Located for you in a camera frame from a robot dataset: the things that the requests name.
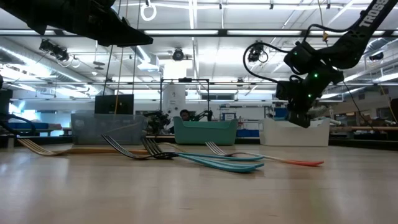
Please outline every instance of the teal bin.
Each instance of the teal bin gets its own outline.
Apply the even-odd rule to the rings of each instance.
[[[177,144],[205,144],[231,146],[235,143],[238,120],[222,122],[182,121],[174,117],[175,142]]]

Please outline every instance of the fork handle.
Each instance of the fork handle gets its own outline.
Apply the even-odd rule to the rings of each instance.
[[[216,156],[216,155],[208,155],[208,154],[197,154],[197,153],[185,153],[185,152],[177,152],[178,155],[186,155],[186,156],[196,156],[196,157],[204,157],[204,158],[213,158],[213,159],[224,159],[228,161],[258,161],[264,158],[263,156],[255,156],[255,157],[228,157],[228,156]]]
[[[264,164],[256,164],[256,165],[230,164],[227,162],[212,161],[212,160],[208,160],[208,159],[199,159],[195,156],[186,156],[184,154],[179,154],[179,156],[184,159],[188,159],[188,160],[200,163],[202,165],[205,165],[205,166],[208,166],[211,168],[230,171],[230,172],[250,172],[250,171],[253,171],[254,169],[264,165]]]

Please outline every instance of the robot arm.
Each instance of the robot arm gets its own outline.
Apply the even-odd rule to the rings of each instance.
[[[276,93],[278,99],[289,101],[287,109],[291,123],[304,128],[310,126],[307,111],[312,103],[322,96],[329,83],[337,84],[344,80],[343,72],[337,69],[352,68],[359,62],[373,32],[397,2],[398,0],[373,0],[347,33],[331,47],[315,50],[305,38],[301,43],[296,42],[296,47],[284,58],[295,75],[289,81],[278,82]],[[304,79],[299,77],[304,74],[308,74]]]
[[[40,35],[47,26],[97,40],[100,45],[129,47],[153,39],[130,27],[111,9],[115,0],[0,0],[0,7]]]
[[[196,115],[195,117],[191,118],[191,121],[200,121],[202,118],[207,117],[207,121],[211,121],[213,117],[213,112],[211,110],[201,112],[200,114]]]

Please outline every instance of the white bin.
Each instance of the white bin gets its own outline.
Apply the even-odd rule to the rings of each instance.
[[[330,120],[311,121],[303,128],[288,121],[263,119],[259,121],[260,143],[265,146],[317,146],[329,143]]]

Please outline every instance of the ceiling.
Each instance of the ceiling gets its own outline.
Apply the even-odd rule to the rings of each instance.
[[[156,6],[157,14],[151,21],[145,21],[139,16],[140,1],[116,1],[113,6],[116,11],[120,10],[119,15],[124,16],[130,22],[130,25],[136,29],[306,29],[310,24],[321,23],[320,10],[317,8],[317,0],[274,0],[274,9],[270,10],[270,1],[263,0],[197,0],[197,9],[192,9],[193,15],[190,15],[189,3],[192,1],[194,6],[195,0],[173,0],[173,1],[156,1],[152,0],[151,4]],[[219,9],[219,3],[222,2],[223,8]],[[369,0],[331,0],[331,8],[326,9],[326,0],[320,0],[322,4],[322,19],[324,25],[335,28],[344,29],[351,25],[359,17],[360,9],[366,8]],[[152,9],[146,9],[145,15],[150,17]],[[398,10],[394,9],[382,23],[379,29],[397,29],[398,27]],[[2,29],[28,29],[26,24],[16,17],[0,10],[0,18],[3,22],[0,24]],[[139,82],[159,81],[159,72],[142,72],[138,68],[134,68],[140,62],[134,61],[134,52],[130,48],[123,51],[123,63],[121,65],[122,48],[114,47],[112,56],[109,61],[111,47],[98,46],[97,56],[95,56],[96,42],[85,37],[40,37],[32,36],[3,36],[15,44],[43,56],[43,52],[39,50],[42,39],[50,39],[53,43],[68,49],[70,55],[74,55],[79,59],[80,65],[75,68],[78,61],[74,61],[69,65],[66,71],[75,72],[87,80],[94,82],[103,82],[106,76],[106,69],[109,66],[109,77],[114,77],[117,81],[119,74],[122,76],[123,82],[131,82],[133,75],[136,78],[135,88],[150,89],[158,88],[159,85],[140,85]],[[338,38],[329,38],[329,45],[333,45]],[[253,44],[256,40],[265,43],[272,43],[277,47],[291,49],[294,43],[302,40],[301,37],[154,37],[152,45],[142,46],[147,54],[157,55],[160,64],[163,65],[170,61],[170,52],[175,48],[182,48],[184,54],[193,55],[193,45],[196,44],[197,55],[195,59],[198,61],[197,78],[209,78],[214,82],[235,82],[238,77],[244,78],[247,82],[260,82],[261,80],[248,75],[242,63],[243,52],[247,46]],[[316,48],[326,47],[322,38],[309,38],[307,41]],[[362,60],[354,68],[345,71],[345,76],[354,75],[370,67],[386,63],[397,57],[398,50],[396,44],[389,44],[384,47],[384,59],[378,62],[364,63]],[[52,68],[57,69],[57,61],[50,55],[44,57],[53,62]],[[269,61],[261,64],[256,63],[252,71],[271,78],[288,78],[292,72],[290,68],[283,63],[284,54],[269,52]],[[93,61],[103,62],[104,70],[95,70]],[[194,77],[196,74],[193,69],[188,69],[187,76]],[[368,75],[358,77],[351,82],[368,82]],[[108,86],[109,89],[116,89],[116,85]],[[122,89],[131,89],[132,85],[121,85]],[[236,88],[236,86],[218,86],[212,88]],[[259,89],[270,89],[274,86],[259,86]],[[341,88],[335,88],[335,91],[343,91]]]

